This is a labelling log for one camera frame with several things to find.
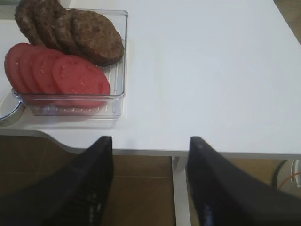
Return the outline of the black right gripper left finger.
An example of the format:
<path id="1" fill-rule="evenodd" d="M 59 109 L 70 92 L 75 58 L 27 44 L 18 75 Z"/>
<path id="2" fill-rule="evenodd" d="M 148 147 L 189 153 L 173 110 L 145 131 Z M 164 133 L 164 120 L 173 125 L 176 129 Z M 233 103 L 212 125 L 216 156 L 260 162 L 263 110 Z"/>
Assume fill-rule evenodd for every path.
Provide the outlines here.
<path id="1" fill-rule="evenodd" d="M 99 226 L 113 180 L 112 138 L 57 172 L 0 198 L 2 226 Z"/>

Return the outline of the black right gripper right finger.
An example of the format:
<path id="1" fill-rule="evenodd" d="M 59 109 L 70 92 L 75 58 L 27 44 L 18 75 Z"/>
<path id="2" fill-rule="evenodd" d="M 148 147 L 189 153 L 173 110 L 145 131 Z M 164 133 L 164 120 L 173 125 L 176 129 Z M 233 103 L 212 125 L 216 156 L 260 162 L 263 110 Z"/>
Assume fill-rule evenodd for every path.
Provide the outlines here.
<path id="1" fill-rule="evenodd" d="M 187 174 L 202 226 L 299 226 L 301 200 L 246 174 L 191 137 Z"/>

